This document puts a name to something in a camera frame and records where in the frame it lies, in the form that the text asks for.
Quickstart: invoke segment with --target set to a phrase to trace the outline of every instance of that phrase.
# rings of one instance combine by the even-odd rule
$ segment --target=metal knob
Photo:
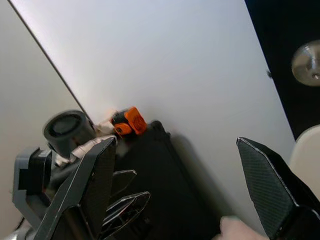
[[[293,55],[291,68],[300,83],[320,86],[320,40],[301,46]]]

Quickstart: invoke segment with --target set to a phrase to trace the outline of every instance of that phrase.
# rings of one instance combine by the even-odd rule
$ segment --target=white wall
[[[93,121],[130,105],[159,119],[261,230],[236,138],[286,160],[294,138],[243,0],[12,2]]]
[[[0,239],[18,224],[11,202],[16,155],[46,147],[42,127],[54,114],[78,109],[7,1],[0,1]]]

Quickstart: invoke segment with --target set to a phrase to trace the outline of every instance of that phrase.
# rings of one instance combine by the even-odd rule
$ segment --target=white surface
[[[243,0],[12,0],[94,122],[135,105],[188,138],[233,210],[260,223],[236,147],[294,138]]]
[[[54,114],[78,109],[74,99],[7,1],[0,1],[0,239],[21,214],[12,203],[16,155],[46,147],[42,127]]]
[[[320,200],[320,125],[309,128],[297,139],[289,166]]]

